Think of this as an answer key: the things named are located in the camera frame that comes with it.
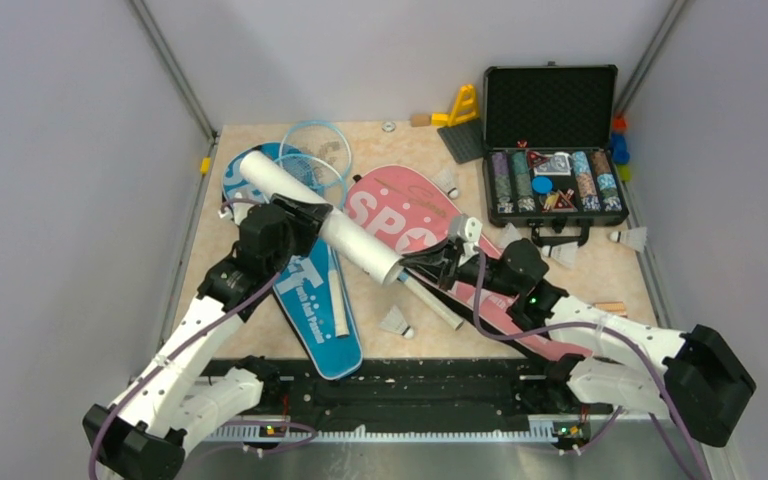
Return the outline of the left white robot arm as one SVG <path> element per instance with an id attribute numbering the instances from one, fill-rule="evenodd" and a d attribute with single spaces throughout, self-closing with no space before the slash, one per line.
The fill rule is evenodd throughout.
<path id="1" fill-rule="evenodd" d="M 277 407 L 278 383 L 246 367 L 232 369 L 200 393 L 192 388 L 291 259 L 310 253 L 316 241 L 331 239 L 345 217 L 323 199 L 280 194 L 243 215 L 231 250 L 207 270 L 166 343 L 110 404 L 96 404 L 85 414 L 89 478 L 174 479 L 192 450 L 234 415 Z"/>

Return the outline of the white shuttlecock tube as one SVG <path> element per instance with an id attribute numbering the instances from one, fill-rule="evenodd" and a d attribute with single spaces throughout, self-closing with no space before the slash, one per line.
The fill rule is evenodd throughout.
<path id="1" fill-rule="evenodd" d="M 238 170 L 270 203 L 301 219 L 305 234 L 323 239 L 377 283 L 389 285 L 401 274 L 399 254 L 262 152 L 243 155 Z"/>

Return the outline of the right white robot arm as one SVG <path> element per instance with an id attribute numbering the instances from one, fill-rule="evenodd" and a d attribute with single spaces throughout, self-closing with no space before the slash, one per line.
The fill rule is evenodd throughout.
<path id="1" fill-rule="evenodd" d="M 719 331 L 652 327 L 588 304 L 546 280 L 549 267 L 527 240 L 492 258 L 480 249 L 468 255 L 463 241 L 449 239 L 400 263 L 440 287 L 462 282 L 512 297 L 507 313 L 520 330 L 496 334 L 500 341 L 544 336 L 587 349 L 552 368 L 546 397 L 560 412 L 585 403 L 665 415 L 690 438 L 723 447 L 756 392 Z"/>

